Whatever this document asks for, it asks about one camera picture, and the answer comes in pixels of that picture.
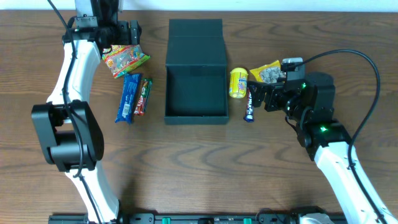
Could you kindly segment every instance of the green connector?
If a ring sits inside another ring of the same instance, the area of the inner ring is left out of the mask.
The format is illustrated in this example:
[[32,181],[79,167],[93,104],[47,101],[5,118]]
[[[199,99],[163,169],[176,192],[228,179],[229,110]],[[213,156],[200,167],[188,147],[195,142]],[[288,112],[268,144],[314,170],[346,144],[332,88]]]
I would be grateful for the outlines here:
[[251,224],[251,218],[244,218],[243,224]]
[[172,222],[171,218],[162,218],[162,224],[170,224]]

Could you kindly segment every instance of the box lid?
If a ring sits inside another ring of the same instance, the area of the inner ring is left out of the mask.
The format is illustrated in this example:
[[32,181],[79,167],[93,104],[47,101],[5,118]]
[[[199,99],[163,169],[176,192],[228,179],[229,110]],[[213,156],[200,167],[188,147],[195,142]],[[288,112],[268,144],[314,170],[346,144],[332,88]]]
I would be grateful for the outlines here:
[[227,64],[221,19],[171,19],[168,65]]

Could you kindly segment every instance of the open black box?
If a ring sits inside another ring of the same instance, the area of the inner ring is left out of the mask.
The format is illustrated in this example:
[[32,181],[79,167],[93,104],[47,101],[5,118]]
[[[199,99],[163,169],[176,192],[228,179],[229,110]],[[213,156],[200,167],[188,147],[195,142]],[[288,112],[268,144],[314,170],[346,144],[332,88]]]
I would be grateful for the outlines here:
[[166,124],[226,124],[226,66],[221,19],[171,19]]

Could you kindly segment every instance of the yellow can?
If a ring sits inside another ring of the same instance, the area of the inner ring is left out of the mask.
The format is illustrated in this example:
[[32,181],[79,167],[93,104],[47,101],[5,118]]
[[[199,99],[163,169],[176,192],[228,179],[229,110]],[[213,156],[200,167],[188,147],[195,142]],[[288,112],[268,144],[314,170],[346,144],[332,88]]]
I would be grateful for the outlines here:
[[229,95],[232,98],[243,98],[246,96],[248,85],[248,72],[244,68],[234,68],[231,72],[229,82]]

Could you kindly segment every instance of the snack bag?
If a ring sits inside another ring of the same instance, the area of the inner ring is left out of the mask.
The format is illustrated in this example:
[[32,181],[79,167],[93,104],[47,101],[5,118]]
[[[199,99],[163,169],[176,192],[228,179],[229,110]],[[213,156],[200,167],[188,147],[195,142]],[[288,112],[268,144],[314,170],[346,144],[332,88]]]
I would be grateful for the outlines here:
[[280,70],[280,63],[278,60],[269,65],[264,65],[259,68],[250,70],[257,82],[276,83],[278,78],[285,78],[286,75]]
[[114,78],[133,71],[150,56],[142,53],[140,45],[112,45],[111,49],[104,49],[109,52],[102,55],[105,64],[111,69]]

